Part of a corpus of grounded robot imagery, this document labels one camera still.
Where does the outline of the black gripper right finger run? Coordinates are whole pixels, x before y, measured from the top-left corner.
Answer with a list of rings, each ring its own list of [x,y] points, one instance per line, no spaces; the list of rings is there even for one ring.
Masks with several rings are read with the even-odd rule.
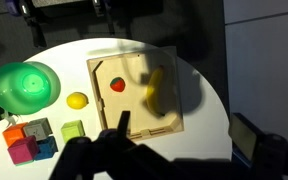
[[[228,134],[243,155],[252,160],[255,149],[264,132],[241,113],[232,113]]]

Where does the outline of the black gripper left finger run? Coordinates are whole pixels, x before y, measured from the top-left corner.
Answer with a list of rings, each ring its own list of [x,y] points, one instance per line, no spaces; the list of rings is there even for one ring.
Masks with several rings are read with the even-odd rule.
[[[128,123],[130,119],[130,112],[123,111],[120,116],[120,120],[117,126],[117,136],[118,137],[126,137],[128,131]]]

